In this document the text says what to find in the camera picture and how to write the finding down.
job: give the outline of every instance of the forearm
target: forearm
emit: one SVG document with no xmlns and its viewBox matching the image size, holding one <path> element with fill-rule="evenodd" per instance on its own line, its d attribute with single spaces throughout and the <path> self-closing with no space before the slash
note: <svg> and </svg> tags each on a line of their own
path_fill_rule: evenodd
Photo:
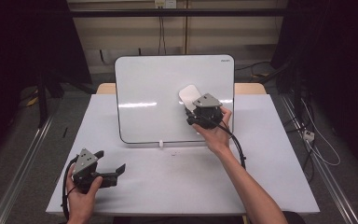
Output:
<svg viewBox="0 0 358 224">
<path fill-rule="evenodd" d="M 73 219 L 69 219 L 69 221 L 66 224 L 87 224 L 89 223 L 87 220 L 85 219 L 77 219 L 77 218 L 73 218 Z"/>
<path fill-rule="evenodd" d="M 275 201 L 241 167 L 231 150 L 217 155 L 253 223 L 287 223 Z"/>
</svg>

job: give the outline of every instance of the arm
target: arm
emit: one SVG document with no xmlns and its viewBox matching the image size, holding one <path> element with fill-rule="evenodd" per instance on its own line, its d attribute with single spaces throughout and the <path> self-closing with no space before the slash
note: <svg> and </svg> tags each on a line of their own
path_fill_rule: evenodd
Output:
<svg viewBox="0 0 358 224">
<path fill-rule="evenodd" d="M 221 107 L 221 109 L 224 114 L 223 122 L 228 124 L 231 111 L 224 107 Z M 228 144 L 228 134 L 218 127 L 212 130 L 205 130 L 197 124 L 193 124 L 193 127 L 205 138 L 208 148 L 222 162 L 252 222 L 287 223 L 280 207 L 241 167 L 232 154 Z"/>
<path fill-rule="evenodd" d="M 84 224 L 88 223 L 92 216 L 92 212 L 94 211 L 95 195 L 98 188 L 103 183 L 103 178 L 100 176 L 95 178 L 89 188 L 89 192 L 87 194 L 83 194 L 79 189 L 75 188 L 75 183 L 72 180 L 72 172 L 74 171 L 74 168 L 75 166 L 72 165 L 68 172 L 68 176 L 66 177 L 66 190 L 69 191 L 73 189 L 68 195 L 70 213 L 67 223 Z"/>
</svg>

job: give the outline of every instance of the wire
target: wire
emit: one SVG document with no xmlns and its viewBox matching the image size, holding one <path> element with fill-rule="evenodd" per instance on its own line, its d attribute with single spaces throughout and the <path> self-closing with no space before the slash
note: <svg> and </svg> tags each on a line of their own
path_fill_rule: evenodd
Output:
<svg viewBox="0 0 358 224">
<path fill-rule="evenodd" d="M 286 133 L 294 133 L 294 132 L 298 132 L 298 131 L 303 131 L 305 128 L 307 128 L 308 126 L 310 125 L 310 119 L 307 121 L 306 124 L 300 124 L 300 127 L 297 128 L 297 129 L 293 129 L 293 130 L 289 130 L 289 131 L 286 131 Z"/>
<path fill-rule="evenodd" d="M 162 36 L 162 27 L 161 27 L 161 17 L 159 19 L 159 41 L 158 41 L 158 55 L 159 55 L 159 49 L 161 49 L 161 36 Z"/>
<path fill-rule="evenodd" d="M 249 82 L 253 81 L 253 74 L 254 74 L 253 66 L 251 66 L 251 78 L 249 79 Z"/>
<path fill-rule="evenodd" d="M 162 43 L 164 45 L 164 54 L 167 55 L 167 49 L 165 47 L 165 28 L 164 28 L 164 19 L 162 17 L 159 17 L 159 41 L 158 41 L 158 55 L 159 50 L 161 49 L 161 38 Z"/>
<path fill-rule="evenodd" d="M 313 151 L 312 150 L 308 151 L 307 145 L 305 144 L 305 142 L 302 141 L 302 143 L 303 143 L 304 148 L 307 150 L 307 158 L 305 159 L 304 164 L 302 165 L 301 168 L 302 168 L 302 171 L 305 173 L 305 167 L 306 167 L 308 161 L 310 161 L 310 164 L 312 166 L 311 173 L 310 173 L 310 179 L 308 179 L 308 183 L 310 183 L 312 181 L 313 177 L 314 177 L 314 174 L 315 174 L 315 166 L 313 165 L 313 160 L 310 160 L 310 154 Z"/>
<path fill-rule="evenodd" d="M 68 210 L 68 195 L 69 193 L 73 190 L 71 189 L 68 194 L 65 194 L 65 191 L 66 191 L 66 178 L 68 176 L 68 173 L 69 173 L 69 169 L 71 168 L 72 164 L 74 164 L 76 161 L 77 161 L 77 158 L 78 158 L 78 155 L 76 155 L 75 158 L 73 158 L 71 161 L 69 161 L 68 163 L 68 166 L 66 167 L 66 170 L 65 170 L 65 175 L 63 176 L 63 182 L 62 182 L 62 204 L 61 204 L 61 207 L 62 207 L 62 211 L 63 211 L 63 214 L 65 215 L 66 217 L 66 220 L 69 220 L 69 210 Z"/>
<path fill-rule="evenodd" d="M 245 165 L 245 160 L 246 160 L 246 157 L 243 156 L 243 151 L 242 151 L 242 147 L 241 147 L 241 144 L 240 144 L 240 141 L 238 141 L 237 137 L 229 130 L 228 126 L 225 124 L 225 122 L 223 121 L 223 123 L 225 124 L 226 128 L 223 127 L 222 125 L 214 122 L 213 120 L 210 120 L 208 118 L 205 118 L 204 116 L 200 116 L 201 118 L 205 119 L 206 121 L 208 122 L 211 122 L 213 125 L 216 125 L 217 127 L 219 127 L 220 129 L 222 129 L 223 131 L 225 131 L 226 133 L 228 133 L 228 135 L 232 138 L 232 141 L 234 142 L 235 144 L 235 147 L 237 148 L 238 150 L 238 153 L 240 154 L 240 161 L 241 161 L 241 166 L 243 167 L 243 169 L 246 170 L 246 165 Z"/>
<path fill-rule="evenodd" d="M 313 122 L 313 119 L 311 117 L 311 114 L 310 114 L 310 111 L 308 110 L 308 108 L 305 106 L 305 109 L 307 110 L 307 113 L 308 115 L 310 116 L 310 122 L 312 123 L 315 131 L 322 137 L 322 139 L 331 147 L 331 149 L 334 151 L 334 153 L 336 154 L 337 158 L 338 158 L 338 162 L 336 163 L 332 163 L 332 162 L 329 162 L 329 161 L 326 161 L 322 155 L 320 153 L 318 153 L 317 151 L 315 151 L 314 147 L 310 144 L 310 142 L 308 140 L 306 140 L 306 142 L 310 145 L 310 149 L 313 151 L 313 153 L 315 153 L 315 155 L 321 159 L 324 163 L 326 164 L 329 164 L 329 165 L 332 165 L 332 166 L 337 166 L 341 163 L 341 158 L 339 157 L 338 153 L 336 152 L 336 150 L 333 148 L 333 146 L 324 138 L 324 136 L 321 134 L 321 132 L 319 132 L 318 128 L 316 127 L 315 123 Z"/>
<path fill-rule="evenodd" d="M 101 49 L 100 49 L 100 58 L 101 58 L 101 62 L 106 64 L 106 61 L 104 60 L 104 57 L 103 57 L 103 51 Z"/>
<path fill-rule="evenodd" d="M 240 71 L 240 70 L 243 70 L 243 69 L 246 69 L 246 68 L 250 68 L 250 67 L 253 67 L 253 66 L 258 65 L 258 64 L 261 64 L 261 63 L 270 63 L 270 62 L 254 63 L 254 64 L 251 64 L 251 65 L 245 66 L 245 67 L 243 67 L 243 68 L 237 68 L 237 69 L 235 69 L 235 71 Z"/>
<path fill-rule="evenodd" d="M 295 120 L 295 119 L 296 119 L 296 117 L 294 117 L 294 118 L 292 118 L 292 119 L 289 119 L 289 120 L 283 122 L 283 123 L 282 123 L 282 126 L 283 126 L 283 127 L 286 127 L 288 124 L 290 124 L 290 122 L 292 122 L 292 121 Z"/>
<path fill-rule="evenodd" d="M 167 55 L 167 49 L 165 48 L 165 28 L 164 28 L 164 18 L 161 17 L 161 27 L 162 27 L 162 42 L 164 43 L 164 54 Z"/>
</svg>

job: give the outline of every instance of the human hand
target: human hand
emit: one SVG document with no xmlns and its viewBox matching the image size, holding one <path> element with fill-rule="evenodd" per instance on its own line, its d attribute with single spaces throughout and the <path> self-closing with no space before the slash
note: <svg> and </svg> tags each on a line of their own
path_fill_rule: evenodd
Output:
<svg viewBox="0 0 358 224">
<path fill-rule="evenodd" d="M 98 176 L 94 179 L 89 188 L 87 194 L 81 193 L 81 191 L 75 187 L 75 183 L 72 180 L 72 172 L 74 171 L 75 165 L 72 165 L 69 169 L 68 176 L 66 177 L 66 190 L 72 191 L 68 195 L 69 201 L 69 221 L 70 223 L 88 223 L 92 212 L 94 211 L 95 194 L 103 183 L 103 178 Z"/>
<path fill-rule="evenodd" d="M 222 106 L 220 106 L 220 109 L 223 113 L 222 121 L 226 125 L 228 125 L 228 121 L 231 117 L 231 111 Z M 192 124 L 192 126 L 198 133 L 200 133 L 204 137 L 206 145 L 217 157 L 220 157 L 224 153 L 231 153 L 228 144 L 228 133 L 223 131 L 221 128 L 215 127 L 214 129 L 203 129 L 198 124 Z"/>
</svg>

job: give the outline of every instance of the electrical outlet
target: electrical outlet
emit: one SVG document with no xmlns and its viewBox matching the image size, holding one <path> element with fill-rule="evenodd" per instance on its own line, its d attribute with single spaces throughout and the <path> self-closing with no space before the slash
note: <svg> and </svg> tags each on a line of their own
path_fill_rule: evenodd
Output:
<svg viewBox="0 0 358 224">
<path fill-rule="evenodd" d="M 165 0 L 155 0 L 156 8 L 165 8 Z"/>
<path fill-rule="evenodd" d="M 176 8 L 176 0 L 165 0 L 165 8 Z"/>
<path fill-rule="evenodd" d="M 304 130 L 304 132 L 303 132 L 303 139 L 304 139 L 304 140 L 307 140 L 307 141 L 309 141 L 309 142 L 312 142 L 313 139 L 315 139 L 315 133 L 310 132 L 310 131 L 308 131 L 308 130 Z"/>
</svg>

